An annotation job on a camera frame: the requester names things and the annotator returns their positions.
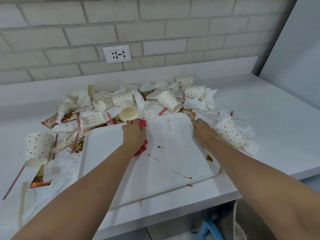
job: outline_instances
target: wall socket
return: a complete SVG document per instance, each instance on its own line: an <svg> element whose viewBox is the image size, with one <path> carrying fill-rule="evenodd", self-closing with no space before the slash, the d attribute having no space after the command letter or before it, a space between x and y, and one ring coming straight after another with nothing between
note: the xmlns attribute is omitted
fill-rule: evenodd
<svg viewBox="0 0 320 240"><path fill-rule="evenodd" d="M132 61L129 45L120 45L103 48L108 64Z"/></svg>

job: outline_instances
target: white tray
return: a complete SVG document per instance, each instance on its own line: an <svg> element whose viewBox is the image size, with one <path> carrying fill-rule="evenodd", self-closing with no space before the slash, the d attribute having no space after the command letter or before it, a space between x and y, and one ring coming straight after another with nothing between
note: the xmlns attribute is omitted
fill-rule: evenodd
<svg viewBox="0 0 320 240"><path fill-rule="evenodd" d="M111 208L207 179L220 170L214 157L194 140L186 114L162 115L146 121L147 149L131 160ZM86 135L79 178L122 144L122 125L93 129ZM206 160L208 154L213 162Z"/></svg>

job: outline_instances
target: cleaning rag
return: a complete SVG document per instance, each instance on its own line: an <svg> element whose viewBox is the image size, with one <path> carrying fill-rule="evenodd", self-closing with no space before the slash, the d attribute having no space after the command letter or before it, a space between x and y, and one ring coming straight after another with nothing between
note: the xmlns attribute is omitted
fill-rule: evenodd
<svg viewBox="0 0 320 240"><path fill-rule="evenodd" d="M140 129L147 126L147 122L145 120L143 119L138 119L138 120L139 120ZM145 139L140 149L134 154L134 157L140 155L143 151L145 151L147 149L147 146L146 146L147 144L148 144L148 141Z"/></svg>

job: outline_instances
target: white countertop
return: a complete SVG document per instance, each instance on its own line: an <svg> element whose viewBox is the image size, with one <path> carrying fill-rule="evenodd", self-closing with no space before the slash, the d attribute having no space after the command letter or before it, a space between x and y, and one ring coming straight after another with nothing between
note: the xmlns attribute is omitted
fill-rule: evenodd
<svg viewBox="0 0 320 240"><path fill-rule="evenodd" d="M259 145L256 159L299 180L320 173L319 110L252 74L198 80L195 84L218 89L214 97L217 109L233 110L234 118L244 120L239 125L255 129L254 141ZM23 165L24 136L44 131L46 128L40 122L54 114L49 103L1 108L1 197ZM19 191L23 181L32 181L37 170L24 170L12 192ZM240 197L230 179L219 173L193 187L184 186L144 199L141 206L136 202L108 212L94 239L105 239Z"/></svg>

